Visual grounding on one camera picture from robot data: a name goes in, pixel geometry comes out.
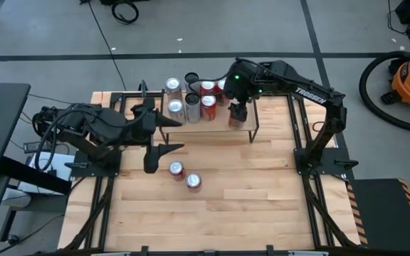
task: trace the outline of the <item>concrete floor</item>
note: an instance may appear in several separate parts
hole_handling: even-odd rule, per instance
[[[0,60],[5,61],[0,61],[0,82],[26,82],[33,94],[69,102],[88,102],[93,91],[122,89],[112,61],[101,56],[108,51],[87,5],[78,5],[78,0],[1,1]],[[392,0],[392,8],[399,2]],[[136,90],[141,79],[149,89],[160,89],[167,78],[182,78],[191,71],[218,77],[234,55],[258,61],[288,56],[284,60],[301,75],[322,83],[329,80],[347,95],[344,134],[351,158],[360,162],[355,177],[404,178],[410,188],[410,132],[371,114],[357,89],[372,60],[365,53],[410,50],[407,37],[387,28],[387,0],[151,0],[136,3],[140,19],[131,26],[117,23],[110,8],[97,0],[92,5],[113,53],[119,55],[117,64],[128,90]],[[395,28],[403,28],[397,17],[392,21]],[[187,53],[197,54],[184,58]],[[361,54],[326,55],[322,61],[321,53]],[[50,55],[63,60],[51,60]],[[374,72],[369,79],[374,97],[387,88],[387,79],[384,68]],[[64,107],[30,97],[24,111],[31,115],[44,105]],[[410,120],[410,108],[390,108],[387,111]],[[38,137],[20,122],[12,139],[22,144]],[[11,144],[6,155],[26,158]],[[20,214],[11,233],[22,238],[56,214]],[[55,250],[61,222],[56,220],[3,255]]]

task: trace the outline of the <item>black robotic arm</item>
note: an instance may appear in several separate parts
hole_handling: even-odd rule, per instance
[[[169,119],[154,108],[154,99],[146,98],[132,107],[134,119],[100,105],[75,103],[65,110],[43,107],[33,117],[33,128],[42,137],[36,154],[35,165],[44,171],[51,162],[39,166],[40,148],[49,141],[52,151],[56,141],[68,142],[79,151],[74,163],[67,164],[75,176],[114,176],[120,169],[121,146],[145,146],[144,170],[153,174],[159,158],[183,146],[183,144],[152,144],[156,127],[178,127],[182,124]]]
[[[328,212],[317,199],[313,192],[309,175],[318,168],[328,169],[339,165],[337,159],[326,159],[324,150],[327,143],[336,133],[342,132],[346,127],[347,110],[342,105],[345,95],[326,89],[312,80],[297,74],[295,69],[287,63],[277,60],[273,62],[254,63],[250,60],[236,59],[227,73],[224,93],[230,99],[237,99],[238,104],[232,103],[230,109],[238,114],[242,122],[246,121],[246,102],[258,99],[264,94],[292,94],[312,100],[326,109],[325,121],[316,138],[308,142],[305,149],[294,151],[299,172],[303,175],[306,197],[316,207],[330,230],[335,234],[342,246],[356,246],[340,230]],[[349,169],[357,164],[356,161],[346,162],[341,168]]]
[[[316,138],[307,143],[302,160],[309,168],[321,165],[323,149],[336,133],[346,127],[347,110],[342,105],[345,95],[298,75],[292,66],[281,60],[254,63],[237,59],[226,79],[224,93],[228,98],[238,100],[238,106],[232,108],[240,112],[246,111],[246,102],[264,94],[293,94],[325,107],[324,125]]]

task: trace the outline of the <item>red soda can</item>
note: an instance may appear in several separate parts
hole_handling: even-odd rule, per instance
[[[201,118],[203,120],[214,120],[216,117],[216,98],[211,95],[202,96],[200,108]]]
[[[214,94],[214,88],[215,88],[215,83],[211,81],[203,81],[200,84],[200,95],[213,95]]]
[[[188,186],[189,192],[198,193],[202,187],[202,178],[196,173],[188,174],[186,186]]]
[[[183,163],[180,161],[174,161],[170,164],[169,173],[174,177],[175,181],[183,181],[186,177],[186,171],[184,170]]]
[[[226,79],[220,80],[218,86],[215,87],[216,103],[219,106],[227,106],[230,100],[224,94],[224,84],[226,84]]]

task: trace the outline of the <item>wooden table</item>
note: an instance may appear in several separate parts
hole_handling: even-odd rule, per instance
[[[92,103],[108,106],[110,93],[95,92]],[[140,101],[127,101],[127,118],[132,118],[131,106]],[[311,124],[324,119],[324,108],[305,104]],[[260,129],[252,144],[242,132],[171,134],[171,143],[185,143],[185,147],[163,156],[155,174],[143,171],[145,148],[129,147],[123,152],[105,251],[140,251],[143,245],[150,251],[265,250],[266,245],[275,250],[313,249],[303,185],[295,171],[287,100],[262,97],[257,105]],[[158,142],[162,142],[159,132]],[[168,174],[173,160],[201,175],[200,193],[189,193],[184,183]],[[70,195],[58,247],[67,245],[88,218],[94,184],[95,178],[86,178]],[[345,183],[322,176],[322,184],[330,215],[359,244]],[[320,217],[317,221],[325,245]],[[95,227],[94,246],[100,220]]]

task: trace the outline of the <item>black metal frame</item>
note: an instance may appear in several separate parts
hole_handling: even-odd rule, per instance
[[[161,114],[164,114],[164,93],[165,93],[164,89],[162,89],[161,93],[162,93],[162,96],[161,96],[161,110],[160,111],[161,111]],[[254,131],[248,131],[249,142],[250,143],[254,142],[254,139],[256,138],[256,135],[257,135],[257,131],[259,130],[259,116],[258,116],[258,113],[257,113],[257,104],[256,104],[255,100],[253,101],[253,106],[254,106],[254,115],[256,116],[256,129]],[[168,133],[165,134],[162,131],[162,127],[159,128],[159,131],[161,132],[161,136],[162,136],[162,139],[164,140],[164,143],[168,144],[169,143],[169,134]]]
[[[119,112],[124,114],[125,113],[125,108],[126,108],[126,100],[129,98],[141,98],[141,97],[160,97],[161,98],[161,112],[162,112],[162,108],[163,108],[163,101],[164,101],[164,97],[163,97],[164,91],[161,92],[146,92],[146,91],[142,91],[142,92],[113,92],[110,96],[110,108],[115,108],[115,105],[117,102],[120,102],[120,109]],[[288,101],[288,106],[289,106],[289,114],[290,114],[290,119],[292,122],[292,128],[293,128],[293,134],[294,134],[294,139],[295,139],[295,146],[296,148],[294,149],[302,149],[302,142],[301,142],[301,138],[300,138],[300,130],[299,130],[299,126],[298,126],[298,122],[297,122],[297,115],[295,113],[295,107],[294,107],[294,97],[290,96],[290,95],[286,95],[286,94],[282,94],[282,95],[268,95],[269,97],[286,97],[287,101]],[[301,116],[301,120],[302,120],[302,125],[303,125],[303,129],[305,131],[305,136],[307,141],[312,140],[311,137],[311,131],[308,125],[308,117],[306,115],[306,109],[305,109],[305,104],[303,102],[303,99],[298,99],[298,105],[300,108],[300,116]],[[254,132],[254,135],[251,134],[251,132],[249,132],[249,137],[250,140],[256,136],[258,128],[259,128],[259,121],[258,121],[258,113],[257,113],[257,109],[256,109],[256,103],[254,102],[254,108],[256,111],[256,126],[257,129]],[[162,138],[166,141],[168,141],[169,138],[169,134],[166,134],[167,138],[164,136],[164,133],[162,132],[162,128],[159,128],[159,131],[161,132]],[[299,174],[301,174],[301,170],[300,167],[297,166],[297,172]],[[308,177],[305,175],[302,175],[302,179],[303,179],[303,186],[305,187],[305,191],[306,191],[306,183],[308,183],[309,185],[309,178],[314,178],[315,180],[315,185],[316,185],[316,192],[317,192],[317,197],[319,198],[319,201],[321,202],[322,206],[327,209],[327,206],[325,204],[325,195],[324,195],[324,191],[322,188],[322,183],[320,180],[320,174],[314,175],[313,177]],[[107,182],[110,182],[111,186],[113,187],[113,183],[114,183],[115,178],[110,177],[108,179]],[[102,187],[102,178],[101,177],[97,177],[96,178],[96,183],[95,183],[95,188],[93,191],[93,201],[91,203],[91,210],[90,212],[92,213],[99,201],[99,197],[100,197],[100,190]],[[105,246],[105,235],[107,232],[107,223],[108,223],[108,217],[109,217],[109,213],[110,213],[110,204],[111,204],[111,200],[108,202],[108,204],[104,207],[103,211],[102,211],[102,225],[100,226],[100,237],[99,237],[99,248],[104,248]],[[311,226],[311,232],[312,232],[312,239],[314,242],[314,246],[315,247],[320,247],[321,243],[320,243],[320,236],[319,236],[319,231],[318,231],[318,227],[317,227],[317,219],[316,219],[316,215],[315,215],[315,208],[312,205],[311,202],[309,202],[308,199],[306,199],[306,204],[307,204],[307,211],[308,211],[308,215],[309,215],[309,219],[310,219],[310,226]],[[333,235],[331,230],[329,229],[327,223],[324,222],[324,227],[325,227],[325,234],[326,234],[326,238],[327,238],[327,244],[329,246],[334,246],[334,240],[333,240]],[[88,233],[86,239],[85,239],[85,249],[91,248],[91,243],[93,240],[93,231],[94,229],[92,228],[90,230],[90,232]],[[276,253],[277,255],[279,254],[285,254],[287,251],[273,251],[274,253]],[[181,255],[181,254],[191,254],[193,252],[166,252],[166,255],[168,254],[172,254],[174,253],[175,255]],[[250,255],[267,255],[267,251],[260,251],[260,252],[256,252],[256,251],[251,251],[251,253],[249,252],[238,252],[238,253],[248,253]]]
[[[6,156],[1,157],[0,160],[0,175],[5,175],[64,195],[69,194],[70,191],[70,181],[39,172],[30,166]]]

